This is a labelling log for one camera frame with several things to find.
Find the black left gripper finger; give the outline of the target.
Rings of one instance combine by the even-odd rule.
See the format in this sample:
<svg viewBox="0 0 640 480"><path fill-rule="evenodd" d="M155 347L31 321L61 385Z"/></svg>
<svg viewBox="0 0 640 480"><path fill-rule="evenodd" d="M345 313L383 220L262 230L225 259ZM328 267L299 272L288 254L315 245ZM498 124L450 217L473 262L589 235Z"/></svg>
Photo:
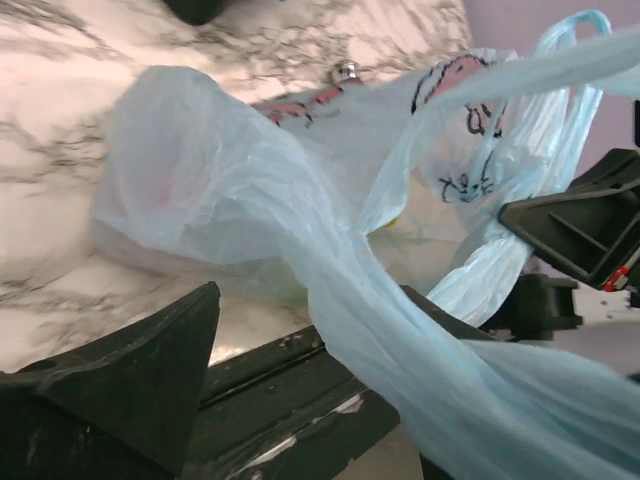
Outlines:
<svg viewBox="0 0 640 480"><path fill-rule="evenodd" d="M112 334L3 373L2 478L181 476L219 300L207 283Z"/></svg>

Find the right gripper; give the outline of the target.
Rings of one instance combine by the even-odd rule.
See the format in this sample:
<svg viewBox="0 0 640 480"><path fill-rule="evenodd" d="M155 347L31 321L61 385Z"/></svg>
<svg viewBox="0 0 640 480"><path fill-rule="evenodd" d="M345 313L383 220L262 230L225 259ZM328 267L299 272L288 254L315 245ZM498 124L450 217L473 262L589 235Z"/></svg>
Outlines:
<svg viewBox="0 0 640 480"><path fill-rule="evenodd" d="M637 150L610 150L566 191L508 203L499 221L554 269L598 290L639 291ZM512 342L551 341L556 331L580 327L583 317L574 305L578 287L571 279L521 275L479 330L401 285L420 310L456 339L493 341L486 332L508 330ZM424 480L452 480L425 457L420 456L420 463Z"/></svg>

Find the light blue plastic bag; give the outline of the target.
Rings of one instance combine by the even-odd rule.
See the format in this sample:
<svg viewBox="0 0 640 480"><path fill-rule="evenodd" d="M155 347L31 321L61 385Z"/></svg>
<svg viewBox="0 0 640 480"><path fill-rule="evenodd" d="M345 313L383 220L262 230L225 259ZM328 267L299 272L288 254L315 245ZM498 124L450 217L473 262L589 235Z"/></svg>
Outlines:
<svg viewBox="0 0 640 480"><path fill-rule="evenodd" d="M595 10L527 57L473 49L376 87L251 106L207 74L146 68L116 101L91 210L126 262L305 295L329 353L457 479L635 479L639 388L549 348L458 340L530 248L497 220L564 191L604 93L639 92L639 31Z"/></svg>

